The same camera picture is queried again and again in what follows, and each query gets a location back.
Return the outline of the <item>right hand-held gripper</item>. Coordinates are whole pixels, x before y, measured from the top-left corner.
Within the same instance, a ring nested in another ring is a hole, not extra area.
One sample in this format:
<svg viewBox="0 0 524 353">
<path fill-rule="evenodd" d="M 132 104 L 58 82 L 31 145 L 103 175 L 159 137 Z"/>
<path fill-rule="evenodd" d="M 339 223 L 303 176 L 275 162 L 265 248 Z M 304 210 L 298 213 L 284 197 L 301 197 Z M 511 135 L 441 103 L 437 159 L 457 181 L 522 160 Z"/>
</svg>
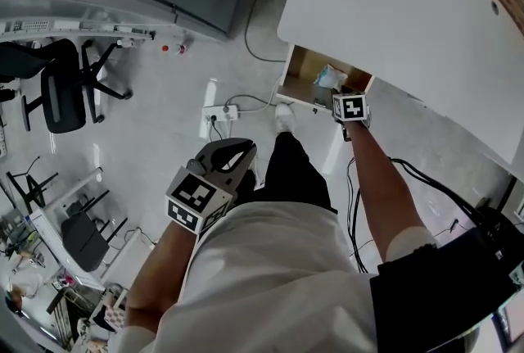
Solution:
<svg viewBox="0 0 524 353">
<path fill-rule="evenodd" d="M 333 88 L 332 117 L 341 126 L 345 141 L 351 140 L 346 123 L 357 122 L 369 128 L 371 113 L 365 93 L 344 86 L 340 90 Z"/>
</svg>

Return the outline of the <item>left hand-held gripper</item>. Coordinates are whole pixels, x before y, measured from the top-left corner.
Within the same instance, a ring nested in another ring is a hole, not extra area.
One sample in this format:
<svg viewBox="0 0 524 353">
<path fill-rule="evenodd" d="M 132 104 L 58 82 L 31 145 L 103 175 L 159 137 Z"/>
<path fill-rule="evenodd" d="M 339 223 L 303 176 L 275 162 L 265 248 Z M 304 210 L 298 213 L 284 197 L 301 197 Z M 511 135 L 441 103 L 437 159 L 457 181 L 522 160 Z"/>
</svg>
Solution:
<svg viewBox="0 0 524 353">
<path fill-rule="evenodd" d="M 255 143 L 247 138 L 207 143 L 169 185 L 167 216 L 191 233 L 205 234 L 236 200 L 237 187 L 256 153 Z"/>
</svg>

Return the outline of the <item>white plastic bag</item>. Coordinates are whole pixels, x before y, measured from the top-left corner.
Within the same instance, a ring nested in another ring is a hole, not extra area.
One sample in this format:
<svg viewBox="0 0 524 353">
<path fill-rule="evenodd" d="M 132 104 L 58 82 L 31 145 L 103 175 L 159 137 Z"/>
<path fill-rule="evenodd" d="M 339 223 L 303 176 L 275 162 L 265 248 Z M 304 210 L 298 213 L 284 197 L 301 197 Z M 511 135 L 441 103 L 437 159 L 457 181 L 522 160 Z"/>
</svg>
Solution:
<svg viewBox="0 0 524 353">
<path fill-rule="evenodd" d="M 314 84 L 320 88 L 335 89 L 340 91 L 347 78 L 347 73 L 334 68 L 330 64 L 327 64 L 318 73 Z"/>
</svg>

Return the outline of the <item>white wooden drawer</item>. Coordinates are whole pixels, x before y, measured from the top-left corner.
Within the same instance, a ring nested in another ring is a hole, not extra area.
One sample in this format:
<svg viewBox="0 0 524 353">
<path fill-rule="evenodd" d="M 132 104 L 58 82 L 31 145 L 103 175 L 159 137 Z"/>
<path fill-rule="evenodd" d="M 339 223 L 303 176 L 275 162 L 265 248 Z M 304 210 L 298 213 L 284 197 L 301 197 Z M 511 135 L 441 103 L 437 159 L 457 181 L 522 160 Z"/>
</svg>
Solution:
<svg viewBox="0 0 524 353">
<path fill-rule="evenodd" d="M 308 106 L 314 111 L 330 113 L 332 110 L 331 91 L 314 84 L 317 75 L 326 65 L 331 65 L 348 74 L 345 86 L 356 91 L 367 93 L 375 80 L 373 75 L 365 71 L 321 53 L 291 44 L 276 96 L 289 102 Z"/>
</svg>

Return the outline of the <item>person's left forearm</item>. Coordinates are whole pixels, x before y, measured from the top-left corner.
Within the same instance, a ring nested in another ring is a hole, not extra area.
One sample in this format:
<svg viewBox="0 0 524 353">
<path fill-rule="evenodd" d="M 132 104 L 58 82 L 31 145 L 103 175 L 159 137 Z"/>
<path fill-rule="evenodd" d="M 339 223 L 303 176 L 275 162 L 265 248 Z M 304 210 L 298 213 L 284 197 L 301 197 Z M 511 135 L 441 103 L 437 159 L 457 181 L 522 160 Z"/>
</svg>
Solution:
<svg viewBox="0 0 524 353">
<path fill-rule="evenodd" d="M 129 290 L 125 325 L 155 333 L 165 312 L 178 301 L 197 236 L 170 223 Z"/>
</svg>

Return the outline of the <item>person's right forearm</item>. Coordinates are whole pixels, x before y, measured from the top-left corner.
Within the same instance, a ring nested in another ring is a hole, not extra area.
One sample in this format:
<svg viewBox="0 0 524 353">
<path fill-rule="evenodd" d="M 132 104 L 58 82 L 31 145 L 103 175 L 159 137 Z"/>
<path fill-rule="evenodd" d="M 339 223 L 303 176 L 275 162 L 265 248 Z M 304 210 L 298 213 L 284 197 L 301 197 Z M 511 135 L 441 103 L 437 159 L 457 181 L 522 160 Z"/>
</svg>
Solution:
<svg viewBox="0 0 524 353">
<path fill-rule="evenodd" d="M 394 238 L 424 226 L 404 178 L 363 124 L 345 123 L 350 135 L 369 230 L 385 260 Z"/>
</svg>

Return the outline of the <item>person's white shoe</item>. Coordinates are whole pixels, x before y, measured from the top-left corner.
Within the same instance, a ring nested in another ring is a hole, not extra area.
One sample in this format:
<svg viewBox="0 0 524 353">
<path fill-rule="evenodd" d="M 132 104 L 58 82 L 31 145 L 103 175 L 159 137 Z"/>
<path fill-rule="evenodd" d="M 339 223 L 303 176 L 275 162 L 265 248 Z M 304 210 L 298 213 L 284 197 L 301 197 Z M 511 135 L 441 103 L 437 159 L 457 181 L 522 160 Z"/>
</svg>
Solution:
<svg viewBox="0 0 524 353">
<path fill-rule="evenodd" d="M 295 133 L 296 117 L 293 110 L 285 103 L 279 103 L 274 110 L 275 129 L 277 134 Z"/>
</svg>

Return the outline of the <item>white power strip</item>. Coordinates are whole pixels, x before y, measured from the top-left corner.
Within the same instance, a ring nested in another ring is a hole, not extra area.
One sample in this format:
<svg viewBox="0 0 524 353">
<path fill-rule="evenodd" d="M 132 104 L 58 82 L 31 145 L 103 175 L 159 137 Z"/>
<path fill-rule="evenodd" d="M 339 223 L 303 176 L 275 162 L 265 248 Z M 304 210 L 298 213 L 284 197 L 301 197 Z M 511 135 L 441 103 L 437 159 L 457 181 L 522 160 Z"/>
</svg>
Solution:
<svg viewBox="0 0 524 353">
<path fill-rule="evenodd" d="M 205 106 L 201 110 L 207 122 L 230 122 L 239 119 L 238 105 Z"/>
</svg>

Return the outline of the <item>person's black trousers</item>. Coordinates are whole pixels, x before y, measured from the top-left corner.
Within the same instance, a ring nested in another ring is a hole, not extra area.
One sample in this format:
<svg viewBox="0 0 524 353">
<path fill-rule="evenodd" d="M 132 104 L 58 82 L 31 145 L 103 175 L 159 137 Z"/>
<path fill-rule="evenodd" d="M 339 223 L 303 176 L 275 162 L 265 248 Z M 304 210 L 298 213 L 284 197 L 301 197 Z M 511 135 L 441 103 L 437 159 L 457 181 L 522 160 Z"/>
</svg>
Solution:
<svg viewBox="0 0 524 353">
<path fill-rule="evenodd" d="M 264 186 L 255 190 L 254 180 L 244 179 L 237 190 L 238 206 L 256 201 L 299 202 L 337 213 L 332 207 L 326 180 L 290 132 L 281 132 L 275 139 Z"/>
</svg>

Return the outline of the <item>white desk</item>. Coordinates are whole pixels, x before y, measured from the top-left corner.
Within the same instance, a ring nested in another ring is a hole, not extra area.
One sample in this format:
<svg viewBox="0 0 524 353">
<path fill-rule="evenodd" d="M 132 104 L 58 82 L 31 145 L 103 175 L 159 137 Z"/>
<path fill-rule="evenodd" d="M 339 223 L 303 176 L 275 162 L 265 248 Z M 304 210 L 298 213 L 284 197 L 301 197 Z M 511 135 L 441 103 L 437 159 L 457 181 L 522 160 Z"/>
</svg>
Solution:
<svg viewBox="0 0 524 353">
<path fill-rule="evenodd" d="M 278 36 L 404 90 L 513 161 L 524 36 L 497 0 L 287 0 Z"/>
</svg>

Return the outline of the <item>large black router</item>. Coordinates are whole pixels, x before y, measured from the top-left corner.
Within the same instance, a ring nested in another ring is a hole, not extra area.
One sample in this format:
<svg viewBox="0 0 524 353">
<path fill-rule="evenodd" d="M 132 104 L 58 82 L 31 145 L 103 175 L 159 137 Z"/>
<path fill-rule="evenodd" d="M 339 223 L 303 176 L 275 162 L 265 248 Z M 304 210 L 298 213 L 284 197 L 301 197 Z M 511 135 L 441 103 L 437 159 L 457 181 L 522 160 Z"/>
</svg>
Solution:
<svg viewBox="0 0 524 353">
<path fill-rule="evenodd" d="M 97 219 L 91 219 L 88 212 L 110 191 L 106 190 L 97 198 L 89 199 L 84 205 L 74 203 L 66 212 L 68 219 L 61 223 L 61 236 L 65 250 L 79 267 L 88 273 L 95 271 L 102 263 L 110 248 L 110 241 L 128 221 L 124 218 L 108 238 L 103 232 L 109 225 L 107 220 L 100 228 Z"/>
</svg>

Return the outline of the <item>person's white shirt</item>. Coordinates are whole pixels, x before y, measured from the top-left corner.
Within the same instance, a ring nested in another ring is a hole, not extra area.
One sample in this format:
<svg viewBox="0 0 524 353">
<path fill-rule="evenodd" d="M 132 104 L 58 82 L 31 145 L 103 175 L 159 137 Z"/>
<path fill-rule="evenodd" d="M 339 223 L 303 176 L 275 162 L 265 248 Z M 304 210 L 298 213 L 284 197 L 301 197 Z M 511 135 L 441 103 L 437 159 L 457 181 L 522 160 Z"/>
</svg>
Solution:
<svg viewBox="0 0 524 353">
<path fill-rule="evenodd" d="M 369 281 L 331 211 L 247 203 L 203 237 L 157 331 L 124 328 L 110 350 L 377 353 Z"/>
</svg>

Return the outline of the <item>black office chair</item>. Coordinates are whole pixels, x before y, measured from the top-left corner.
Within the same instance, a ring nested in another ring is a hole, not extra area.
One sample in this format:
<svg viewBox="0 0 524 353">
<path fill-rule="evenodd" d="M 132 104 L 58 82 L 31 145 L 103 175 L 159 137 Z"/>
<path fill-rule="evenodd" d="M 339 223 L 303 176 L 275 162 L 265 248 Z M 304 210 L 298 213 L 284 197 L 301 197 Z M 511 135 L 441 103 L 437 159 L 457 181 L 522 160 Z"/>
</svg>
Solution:
<svg viewBox="0 0 524 353">
<path fill-rule="evenodd" d="M 98 61 L 91 63 L 87 49 L 92 45 L 93 41 L 87 40 L 78 51 L 67 38 L 36 49 L 17 43 L 0 43 L 0 79 L 31 79 L 40 75 L 41 95 L 32 102 L 21 98 L 27 131 L 30 131 L 29 114 L 39 106 L 43 108 L 48 131 L 65 134 L 85 126 L 86 106 L 94 123 L 105 119 L 96 113 L 96 90 L 117 100 L 133 96 L 130 89 L 118 93 L 97 79 L 111 53 L 121 46 L 112 43 Z"/>
</svg>

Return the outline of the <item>black bag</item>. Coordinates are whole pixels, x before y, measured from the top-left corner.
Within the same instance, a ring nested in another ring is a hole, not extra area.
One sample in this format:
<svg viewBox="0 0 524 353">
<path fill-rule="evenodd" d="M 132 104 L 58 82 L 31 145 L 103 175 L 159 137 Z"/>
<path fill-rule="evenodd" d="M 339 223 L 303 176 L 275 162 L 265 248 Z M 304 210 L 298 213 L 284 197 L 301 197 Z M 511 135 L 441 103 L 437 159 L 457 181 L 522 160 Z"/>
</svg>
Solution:
<svg viewBox="0 0 524 353">
<path fill-rule="evenodd" d="M 442 247 L 379 266 L 370 287 L 378 353 L 429 353 L 463 339 L 524 289 L 524 232 L 492 213 Z"/>
</svg>

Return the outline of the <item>white metal shelf rack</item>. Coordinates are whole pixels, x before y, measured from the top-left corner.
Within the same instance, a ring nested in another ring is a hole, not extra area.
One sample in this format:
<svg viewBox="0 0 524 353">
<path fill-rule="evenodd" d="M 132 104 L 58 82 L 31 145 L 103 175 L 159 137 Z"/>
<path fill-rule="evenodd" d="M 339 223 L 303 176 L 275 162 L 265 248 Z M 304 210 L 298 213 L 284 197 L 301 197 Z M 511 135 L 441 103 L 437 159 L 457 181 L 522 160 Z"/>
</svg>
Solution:
<svg viewBox="0 0 524 353">
<path fill-rule="evenodd" d="M 64 37 L 153 40 L 155 36 L 156 32 L 144 25 L 122 25 L 67 19 L 0 20 L 0 43 Z"/>
</svg>

